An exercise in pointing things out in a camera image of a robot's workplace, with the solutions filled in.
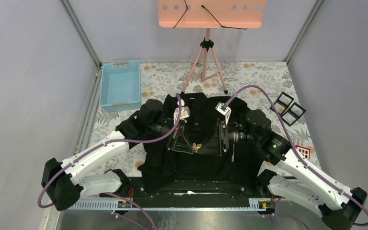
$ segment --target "gray wall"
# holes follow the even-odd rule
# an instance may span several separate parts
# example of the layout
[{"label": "gray wall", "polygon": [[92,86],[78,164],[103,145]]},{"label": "gray wall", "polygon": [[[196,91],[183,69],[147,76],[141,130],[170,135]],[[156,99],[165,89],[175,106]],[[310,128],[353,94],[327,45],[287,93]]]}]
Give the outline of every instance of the gray wall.
[{"label": "gray wall", "polygon": [[325,1],[289,69],[322,168],[368,193],[368,1]]},{"label": "gray wall", "polygon": [[95,69],[59,1],[0,0],[0,230],[39,228],[44,164],[70,156]]},{"label": "gray wall", "polygon": [[[184,5],[184,0],[172,2]],[[205,29],[159,26],[156,0],[70,3],[101,61],[194,61],[205,35]],[[268,0],[259,29],[212,29],[211,40],[216,43],[218,58],[284,60],[314,3],[315,0]]]}]

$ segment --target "patterned tablecloth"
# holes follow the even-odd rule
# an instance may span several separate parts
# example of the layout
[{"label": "patterned tablecloth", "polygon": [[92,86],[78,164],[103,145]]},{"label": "patterned tablecloth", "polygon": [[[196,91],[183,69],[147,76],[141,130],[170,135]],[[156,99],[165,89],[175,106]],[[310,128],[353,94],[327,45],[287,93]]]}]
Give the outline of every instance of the patterned tablecloth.
[{"label": "patterned tablecloth", "polygon": [[[191,63],[141,64],[142,103],[150,98],[163,102],[166,95],[174,96],[181,92],[191,65]],[[294,101],[298,103],[296,91],[285,62],[221,62],[221,68],[229,91],[228,95],[232,95],[243,86],[255,84],[262,87],[273,102],[281,92],[285,92],[294,97]],[[195,70],[200,73],[202,65],[199,65]],[[207,76],[215,72],[215,64],[208,63]],[[185,92],[203,92],[207,97],[225,95],[219,76],[205,82],[201,82],[198,77],[193,76]],[[238,97],[247,102],[250,109],[261,109],[272,120],[272,130],[285,137],[276,114],[269,109],[269,102],[260,90],[246,89],[239,93]],[[109,135],[116,125],[127,119],[133,112],[133,110],[129,110],[107,113],[101,107],[98,108],[90,146]],[[310,161],[320,168],[304,117],[292,127],[287,125],[286,127],[296,145],[310,149]],[[143,164],[145,156],[146,152],[143,146],[137,145],[128,152],[120,153],[103,162],[91,174],[102,174],[108,169],[122,169],[127,176],[141,176],[141,172],[137,170],[137,167]],[[282,176],[290,175],[268,162],[263,162],[260,167],[260,171],[264,169],[273,170]]]}]

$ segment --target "blue basket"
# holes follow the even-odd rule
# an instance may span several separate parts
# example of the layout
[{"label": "blue basket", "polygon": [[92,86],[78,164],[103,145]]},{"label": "blue basket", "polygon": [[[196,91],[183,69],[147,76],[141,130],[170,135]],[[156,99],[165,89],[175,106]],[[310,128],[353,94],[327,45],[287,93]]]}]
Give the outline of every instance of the blue basket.
[{"label": "blue basket", "polygon": [[142,105],[138,61],[102,66],[99,105],[107,112],[139,109]]}]

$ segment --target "music stand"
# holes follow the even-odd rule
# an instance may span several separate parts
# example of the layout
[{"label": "music stand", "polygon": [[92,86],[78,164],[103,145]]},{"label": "music stand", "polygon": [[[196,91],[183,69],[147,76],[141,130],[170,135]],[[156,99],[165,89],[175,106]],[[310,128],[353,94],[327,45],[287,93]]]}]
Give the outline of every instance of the music stand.
[{"label": "music stand", "polygon": [[[265,4],[266,0],[158,0],[160,26],[170,28],[205,28],[205,38],[200,44],[201,47],[182,92],[185,91],[192,75],[196,75],[201,81],[205,81],[219,74],[224,92],[228,93],[214,50],[214,42],[209,39],[210,30],[211,28],[259,28],[262,25]],[[212,51],[218,71],[209,77],[205,77],[209,49]],[[194,72],[194,69],[202,52],[204,52],[202,73],[197,74]]]}]

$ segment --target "tripod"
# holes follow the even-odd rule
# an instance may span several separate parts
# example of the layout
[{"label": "tripod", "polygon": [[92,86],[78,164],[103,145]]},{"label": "tripod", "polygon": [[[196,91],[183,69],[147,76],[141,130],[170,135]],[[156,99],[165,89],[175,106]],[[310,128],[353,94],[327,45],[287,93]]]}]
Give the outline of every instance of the tripod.
[{"label": "tripod", "polygon": [[[201,47],[200,47],[199,52],[197,54],[197,57],[194,61],[193,67],[191,68],[190,73],[188,74],[187,81],[185,82],[185,85],[184,85],[184,87],[181,91],[185,92],[185,89],[187,88],[188,83],[190,82],[191,76],[193,74],[196,75],[197,77],[199,77],[202,82],[219,74],[219,76],[221,77],[221,82],[222,82],[222,85],[223,85],[224,93],[227,94],[228,89],[226,88],[225,80],[223,79],[223,76],[222,76],[221,67],[219,65],[217,55],[215,54],[214,42],[209,39],[209,32],[210,32],[211,28],[206,28],[205,30],[206,30],[205,31],[205,38],[200,44]],[[207,70],[207,59],[208,59],[209,48],[211,48],[212,55],[214,56],[214,60],[215,60],[215,64],[217,65],[218,72],[212,74],[209,77],[205,77],[205,73],[206,73],[206,70]],[[196,65],[198,64],[199,58],[201,57],[201,54],[202,54],[202,51],[204,51],[204,61],[202,63],[203,64],[202,73],[201,73],[201,75],[199,75],[199,74],[194,72],[194,69],[196,68]]]}]

